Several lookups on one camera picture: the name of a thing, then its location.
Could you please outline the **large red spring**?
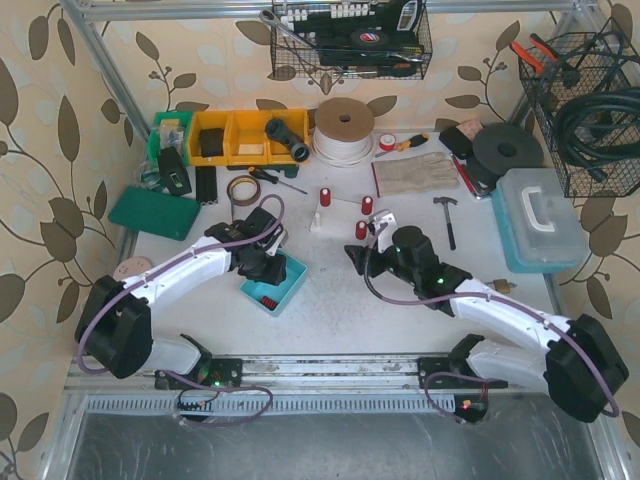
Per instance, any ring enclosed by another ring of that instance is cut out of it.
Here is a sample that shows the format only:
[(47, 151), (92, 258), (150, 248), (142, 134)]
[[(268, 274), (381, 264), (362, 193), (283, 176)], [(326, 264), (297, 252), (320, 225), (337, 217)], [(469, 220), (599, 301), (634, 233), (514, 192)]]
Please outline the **large red spring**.
[(361, 213), (369, 216), (373, 213), (374, 200), (371, 196), (364, 196), (361, 201)]
[(364, 220), (360, 220), (355, 226), (355, 237), (358, 240), (364, 240), (368, 236), (368, 226)]
[(320, 205), (324, 208), (331, 205), (331, 191), (329, 188), (322, 188), (319, 194)]

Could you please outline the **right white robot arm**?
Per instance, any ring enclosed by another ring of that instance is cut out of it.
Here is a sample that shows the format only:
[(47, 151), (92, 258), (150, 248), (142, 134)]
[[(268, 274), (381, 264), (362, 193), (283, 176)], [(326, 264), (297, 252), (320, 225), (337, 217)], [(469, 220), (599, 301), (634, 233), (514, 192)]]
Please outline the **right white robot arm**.
[(471, 273), (442, 262), (419, 227), (398, 226), (388, 210), (372, 216), (364, 228), (369, 242), (347, 245), (344, 251), (376, 298), (402, 303), (372, 283), (389, 273), (412, 287), (410, 305), (474, 322), (505, 340), (466, 335), (449, 352), (446, 367), (426, 370), (420, 382), (426, 394), (444, 378), (464, 387), (477, 385), (480, 395), (474, 406), (482, 410), (489, 389), (507, 384), (547, 395), (583, 423), (620, 415), (614, 396), (629, 370), (597, 319), (545, 313), (497, 292)]

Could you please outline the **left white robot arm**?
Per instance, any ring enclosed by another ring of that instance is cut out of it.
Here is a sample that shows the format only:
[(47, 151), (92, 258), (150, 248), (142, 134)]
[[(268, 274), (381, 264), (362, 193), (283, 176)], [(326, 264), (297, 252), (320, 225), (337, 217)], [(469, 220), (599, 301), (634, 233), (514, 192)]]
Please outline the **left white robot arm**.
[[(218, 223), (184, 252), (124, 280), (110, 275), (91, 288), (75, 332), (80, 369), (127, 378), (142, 368), (193, 375), (208, 351), (186, 334), (163, 338), (154, 314), (194, 288), (235, 272), (274, 286), (286, 278), (285, 255), (278, 249), (288, 236), (281, 220), (256, 207), (244, 220)], [(98, 367), (87, 366), (90, 355)]]

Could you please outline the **teal spring tray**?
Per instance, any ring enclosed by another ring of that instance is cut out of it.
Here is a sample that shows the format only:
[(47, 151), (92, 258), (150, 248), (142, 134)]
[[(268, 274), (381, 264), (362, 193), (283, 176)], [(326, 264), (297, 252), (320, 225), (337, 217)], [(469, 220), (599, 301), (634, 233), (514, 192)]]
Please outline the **teal spring tray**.
[[(304, 283), (308, 268), (301, 261), (290, 256), (286, 252), (279, 250), (286, 258), (286, 278), (278, 286), (266, 283), (245, 280), (239, 287), (239, 291), (255, 306), (272, 317), (278, 317)], [(271, 311), (264, 307), (260, 300), (263, 296), (269, 297), (277, 302), (277, 307)]]

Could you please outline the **brown packing tape roll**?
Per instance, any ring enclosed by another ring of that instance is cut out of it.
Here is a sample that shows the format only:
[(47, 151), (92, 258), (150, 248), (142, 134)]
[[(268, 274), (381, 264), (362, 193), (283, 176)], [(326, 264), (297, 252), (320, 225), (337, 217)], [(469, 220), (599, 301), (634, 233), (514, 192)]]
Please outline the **brown packing tape roll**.
[(261, 186), (251, 175), (241, 175), (228, 183), (226, 193), (233, 206), (250, 206), (261, 197)]

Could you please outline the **steel claw hammer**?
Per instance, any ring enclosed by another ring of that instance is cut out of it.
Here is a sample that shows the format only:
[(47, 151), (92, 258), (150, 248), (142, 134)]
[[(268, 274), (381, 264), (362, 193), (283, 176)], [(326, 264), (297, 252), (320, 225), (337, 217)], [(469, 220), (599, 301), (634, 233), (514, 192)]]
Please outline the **steel claw hammer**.
[(457, 244), (456, 244), (454, 229), (453, 229), (452, 220), (450, 216), (449, 206), (450, 205), (456, 206), (458, 204), (458, 201), (451, 197), (442, 196), (442, 197), (434, 197), (433, 203), (436, 205), (441, 205), (443, 207), (446, 228), (447, 228), (447, 235), (449, 240), (449, 247), (451, 251), (455, 251), (457, 248)]

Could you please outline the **black-yellow flathead screwdriver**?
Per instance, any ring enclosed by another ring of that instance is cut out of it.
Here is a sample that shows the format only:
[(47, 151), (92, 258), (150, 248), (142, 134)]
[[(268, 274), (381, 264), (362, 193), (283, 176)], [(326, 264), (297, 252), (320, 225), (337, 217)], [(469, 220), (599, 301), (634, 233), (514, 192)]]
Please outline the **black-yellow flathead screwdriver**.
[(288, 184), (286, 182), (283, 182), (278, 176), (270, 174), (266, 170), (260, 169), (258, 167), (249, 167), (248, 168), (248, 173), (249, 173), (250, 176), (252, 176), (252, 177), (254, 177), (254, 178), (258, 179), (258, 180), (267, 181), (267, 182), (269, 182), (271, 184), (274, 184), (274, 185), (282, 185), (282, 186), (290, 188), (290, 189), (292, 189), (292, 190), (294, 190), (296, 192), (299, 192), (299, 193), (301, 193), (303, 195), (307, 195), (306, 191), (304, 191), (304, 190), (302, 190), (302, 189), (300, 189), (298, 187), (295, 187), (295, 186), (293, 186), (291, 184)]

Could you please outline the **black aluminium profile block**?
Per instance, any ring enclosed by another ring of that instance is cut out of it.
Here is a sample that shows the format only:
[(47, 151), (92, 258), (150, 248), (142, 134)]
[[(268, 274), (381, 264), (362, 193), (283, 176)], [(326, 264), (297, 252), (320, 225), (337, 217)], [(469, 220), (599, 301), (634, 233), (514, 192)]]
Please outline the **black aluminium profile block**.
[(212, 166), (195, 168), (196, 201), (202, 206), (218, 202), (217, 171)]

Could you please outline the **beige work glove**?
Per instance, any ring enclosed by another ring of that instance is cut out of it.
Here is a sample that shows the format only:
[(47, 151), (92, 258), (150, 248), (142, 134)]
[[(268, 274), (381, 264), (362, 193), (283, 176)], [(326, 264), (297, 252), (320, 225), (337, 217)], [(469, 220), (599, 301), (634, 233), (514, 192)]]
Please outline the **beige work glove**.
[(455, 189), (459, 186), (452, 159), (442, 152), (372, 163), (378, 197)]

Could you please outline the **green flat case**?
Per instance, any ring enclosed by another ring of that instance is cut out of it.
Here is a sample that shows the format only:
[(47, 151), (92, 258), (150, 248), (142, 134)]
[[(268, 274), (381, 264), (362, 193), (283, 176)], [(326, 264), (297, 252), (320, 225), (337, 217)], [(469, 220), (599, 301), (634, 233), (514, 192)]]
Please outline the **green flat case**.
[(176, 241), (188, 236), (199, 212), (193, 199), (129, 186), (111, 209), (110, 222)]

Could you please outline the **yellow storage bins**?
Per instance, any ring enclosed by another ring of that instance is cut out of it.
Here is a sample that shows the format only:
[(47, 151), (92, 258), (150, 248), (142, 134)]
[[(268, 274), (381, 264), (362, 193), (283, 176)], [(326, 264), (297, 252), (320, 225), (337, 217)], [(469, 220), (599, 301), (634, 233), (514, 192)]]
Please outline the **yellow storage bins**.
[[(269, 120), (278, 118), (302, 140), (310, 144), (310, 117), (307, 109), (200, 111), (192, 115), (186, 158), (192, 166), (298, 166), (290, 151), (270, 140), (265, 132)], [(222, 131), (222, 154), (210, 154), (201, 135), (208, 130)]]

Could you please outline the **brass padlock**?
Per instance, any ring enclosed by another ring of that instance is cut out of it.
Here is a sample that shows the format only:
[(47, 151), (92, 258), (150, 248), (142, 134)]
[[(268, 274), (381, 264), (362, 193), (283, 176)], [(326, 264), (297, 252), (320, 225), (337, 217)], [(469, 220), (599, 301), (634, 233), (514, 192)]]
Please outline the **brass padlock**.
[(493, 288), (504, 295), (510, 294), (517, 285), (507, 279), (495, 279), (492, 281)]

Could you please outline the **red utility knife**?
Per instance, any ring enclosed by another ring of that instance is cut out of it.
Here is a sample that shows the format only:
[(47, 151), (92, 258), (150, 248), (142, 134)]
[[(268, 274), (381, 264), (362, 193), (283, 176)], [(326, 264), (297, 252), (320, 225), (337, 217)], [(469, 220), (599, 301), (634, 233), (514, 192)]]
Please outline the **red utility knife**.
[(475, 182), (471, 178), (468, 170), (466, 169), (466, 166), (463, 165), (454, 154), (451, 154), (451, 159), (469, 193), (476, 200), (483, 200), (491, 196), (491, 190), (487, 187), (484, 187), (482, 184)]

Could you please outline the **yellow-black bit driver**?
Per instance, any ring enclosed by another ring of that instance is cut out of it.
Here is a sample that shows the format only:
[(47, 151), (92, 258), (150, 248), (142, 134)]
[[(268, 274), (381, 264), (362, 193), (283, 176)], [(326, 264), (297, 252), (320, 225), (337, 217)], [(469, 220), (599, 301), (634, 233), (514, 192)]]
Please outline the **yellow-black bit driver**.
[(429, 140), (429, 135), (427, 133), (414, 135), (410, 139), (396, 144), (392, 150), (377, 153), (374, 155), (374, 157), (380, 158), (391, 152), (403, 152), (410, 148), (419, 147), (421, 145), (424, 145), (428, 140)]

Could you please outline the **black meter device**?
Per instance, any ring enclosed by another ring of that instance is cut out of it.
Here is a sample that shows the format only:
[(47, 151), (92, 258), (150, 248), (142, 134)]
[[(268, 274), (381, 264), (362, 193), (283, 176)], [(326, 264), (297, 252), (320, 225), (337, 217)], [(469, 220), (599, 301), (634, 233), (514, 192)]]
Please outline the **black meter device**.
[(172, 196), (183, 196), (192, 192), (186, 167), (175, 147), (162, 149), (157, 163), (162, 184)]

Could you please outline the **red white tape roll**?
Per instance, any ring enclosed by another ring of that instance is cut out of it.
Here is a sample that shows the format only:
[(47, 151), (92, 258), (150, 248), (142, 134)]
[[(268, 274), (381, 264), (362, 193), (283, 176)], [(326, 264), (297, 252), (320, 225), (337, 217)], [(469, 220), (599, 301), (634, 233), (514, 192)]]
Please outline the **red white tape roll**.
[(392, 151), (396, 146), (396, 137), (390, 133), (382, 134), (379, 137), (379, 148), (382, 151)]

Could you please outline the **black block in bin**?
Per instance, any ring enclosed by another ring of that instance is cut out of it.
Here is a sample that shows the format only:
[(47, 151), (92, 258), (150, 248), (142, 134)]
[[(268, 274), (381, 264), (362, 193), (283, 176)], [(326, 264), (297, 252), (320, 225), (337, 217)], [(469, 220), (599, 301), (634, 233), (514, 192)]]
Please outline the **black block in bin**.
[(217, 157), (224, 155), (224, 130), (222, 128), (203, 129), (199, 133), (201, 155)]

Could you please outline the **grey plastic pipe fitting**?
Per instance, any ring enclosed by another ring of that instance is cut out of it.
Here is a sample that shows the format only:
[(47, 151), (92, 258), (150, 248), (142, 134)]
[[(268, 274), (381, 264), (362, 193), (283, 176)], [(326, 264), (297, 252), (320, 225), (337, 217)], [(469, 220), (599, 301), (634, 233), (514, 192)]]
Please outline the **grey plastic pipe fitting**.
[(265, 133), (270, 141), (283, 145), (296, 163), (306, 161), (310, 156), (309, 146), (282, 119), (270, 119), (265, 125)]

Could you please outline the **black case with sponge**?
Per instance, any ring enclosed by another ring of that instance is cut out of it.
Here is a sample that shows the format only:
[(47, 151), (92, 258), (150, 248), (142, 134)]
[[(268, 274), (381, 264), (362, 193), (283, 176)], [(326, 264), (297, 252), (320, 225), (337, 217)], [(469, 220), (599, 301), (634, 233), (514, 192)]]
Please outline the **black case with sponge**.
[(466, 160), (473, 155), (473, 140), (482, 129), (479, 120), (469, 120), (441, 131), (439, 140), (456, 157)]

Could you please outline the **teal clear storage box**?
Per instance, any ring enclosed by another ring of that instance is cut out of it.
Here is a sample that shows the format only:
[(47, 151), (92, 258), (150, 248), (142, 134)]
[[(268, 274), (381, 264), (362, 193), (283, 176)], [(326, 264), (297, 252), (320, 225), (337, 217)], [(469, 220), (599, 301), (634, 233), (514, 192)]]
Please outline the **teal clear storage box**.
[(555, 274), (586, 259), (586, 236), (554, 170), (509, 170), (491, 204), (510, 271)]

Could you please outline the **black disc spool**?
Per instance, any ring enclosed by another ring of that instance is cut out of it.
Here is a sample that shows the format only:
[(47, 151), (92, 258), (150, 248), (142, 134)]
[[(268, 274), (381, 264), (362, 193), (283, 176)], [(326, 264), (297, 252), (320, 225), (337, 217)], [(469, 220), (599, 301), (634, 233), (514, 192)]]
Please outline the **black disc spool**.
[(513, 168), (540, 168), (544, 153), (532, 134), (519, 126), (497, 123), (484, 127), (472, 141), (469, 169), (476, 179), (494, 187)]

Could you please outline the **green storage bin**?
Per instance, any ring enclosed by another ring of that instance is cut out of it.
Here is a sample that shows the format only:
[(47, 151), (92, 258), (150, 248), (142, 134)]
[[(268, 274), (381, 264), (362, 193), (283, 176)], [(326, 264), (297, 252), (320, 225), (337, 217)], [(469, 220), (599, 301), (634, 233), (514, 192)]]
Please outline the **green storage bin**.
[(154, 116), (147, 142), (147, 157), (152, 165), (157, 164), (159, 154), (167, 148), (174, 148), (185, 165), (187, 140), (190, 132), (192, 112), (157, 112)]

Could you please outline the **white four-peg base plate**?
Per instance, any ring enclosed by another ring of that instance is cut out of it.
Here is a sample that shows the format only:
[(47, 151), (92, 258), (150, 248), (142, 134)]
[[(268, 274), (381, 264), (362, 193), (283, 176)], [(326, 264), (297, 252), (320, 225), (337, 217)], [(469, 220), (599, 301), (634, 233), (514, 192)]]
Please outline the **white four-peg base plate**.
[(360, 222), (369, 222), (369, 216), (362, 213), (360, 203), (332, 199), (327, 207), (317, 203), (309, 230), (323, 237), (356, 242), (356, 227)]

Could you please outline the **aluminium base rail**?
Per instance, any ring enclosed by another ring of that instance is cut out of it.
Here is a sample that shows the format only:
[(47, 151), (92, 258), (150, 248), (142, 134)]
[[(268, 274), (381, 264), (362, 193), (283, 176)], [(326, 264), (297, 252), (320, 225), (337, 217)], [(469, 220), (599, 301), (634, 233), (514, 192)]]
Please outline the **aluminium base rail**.
[(67, 396), (93, 412), (184, 413), (240, 419), (259, 411), (294, 413), (453, 412), (486, 405), (493, 392), (518, 389), (445, 376), (443, 354), (222, 357), (215, 377), (237, 393), (190, 390), (163, 372), (143, 369), (124, 380), (87, 375), (71, 365)]

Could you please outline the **orange-handled pliers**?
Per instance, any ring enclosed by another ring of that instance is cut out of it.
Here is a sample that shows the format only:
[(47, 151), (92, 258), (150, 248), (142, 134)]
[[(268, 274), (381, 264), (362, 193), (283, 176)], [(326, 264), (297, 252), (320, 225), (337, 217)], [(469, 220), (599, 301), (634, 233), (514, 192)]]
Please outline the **orange-handled pliers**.
[(520, 60), (530, 66), (536, 75), (542, 75), (545, 72), (545, 65), (536, 57), (536, 54), (542, 54), (552, 63), (558, 61), (559, 54), (547, 41), (543, 40), (536, 33), (530, 34), (529, 42), (532, 45), (530, 49), (524, 48), (517, 41), (512, 41), (509, 48), (519, 57)]

